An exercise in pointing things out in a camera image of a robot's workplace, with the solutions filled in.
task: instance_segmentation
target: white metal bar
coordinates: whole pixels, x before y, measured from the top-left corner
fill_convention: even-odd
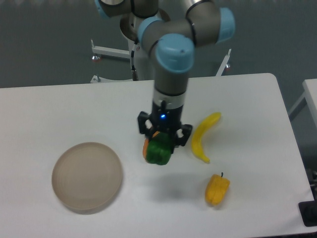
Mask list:
[[[107,78],[97,77],[96,75],[94,75],[90,82],[91,83],[110,83],[110,82],[129,82],[129,81],[132,81],[132,79],[111,80],[111,79],[107,79]]]
[[[95,54],[99,54],[99,55],[103,55],[103,56],[113,56],[113,57],[130,59],[129,51],[101,47],[101,46],[92,47],[92,51]]]
[[[221,76],[222,75],[222,73],[223,73],[224,69],[226,68],[226,65],[227,65],[227,63],[229,61],[230,52],[231,52],[231,49],[229,49],[228,54],[223,58],[223,61],[222,61],[221,65],[220,65],[220,67],[218,69],[218,72],[216,73],[216,76]]]
[[[291,109],[288,111],[289,120],[292,121],[298,115],[298,113],[300,113],[301,110],[306,106],[306,104],[307,102],[306,102],[305,92],[304,92],[297,99],[297,101],[294,103]]]

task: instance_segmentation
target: white table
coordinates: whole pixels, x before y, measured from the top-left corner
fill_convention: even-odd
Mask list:
[[[308,105],[314,122],[317,126],[317,79],[306,79],[303,82],[304,92],[292,106],[288,115],[292,121],[298,113]]]
[[[210,113],[219,124],[204,137],[209,165],[188,143],[166,166],[142,158],[137,115],[150,112],[153,82],[0,89],[0,237],[264,237],[315,232],[298,203],[313,200],[276,79],[254,74],[191,79],[183,123]],[[60,155],[96,141],[120,157],[117,198],[78,215],[56,198],[51,174]],[[219,207],[204,192],[213,174],[231,180]]]

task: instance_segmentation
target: yellow bell pepper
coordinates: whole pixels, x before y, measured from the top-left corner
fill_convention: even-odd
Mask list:
[[[206,187],[205,200],[214,206],[223,200],[230,185],[230,181],[222,176],[223,173],[221,176],[213,175]]]

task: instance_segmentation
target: metal stand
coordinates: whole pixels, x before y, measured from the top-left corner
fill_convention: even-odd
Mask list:
[[[291,107],[291,109],[288,111],[288,117],[289,120],[292,121],[298,113],[301,112],[301,110],[306,106],[306,98],[305,98],[305,92],[297,99],[295,104]]]
[[[132,79],[127,80],[111,80],[106,78],[101,78],[98,75],[94,75],[92,79],[90,80],[91,83],[114,83],[114,82],[129,82],[132,81]]]
[[[129,51],[113,49],[113,48],[107,48],[107,47],[101,47],[101,46],[95,46],[93,40],[91,40],[91,49],[92,49],[92,51],[94,53],[94,57],[96,57],[96,56],[97,57],[100,57],[100,56],[111,56],[111,57],[117,57],[117,58],[121,58],[121,59],[130,60]]]

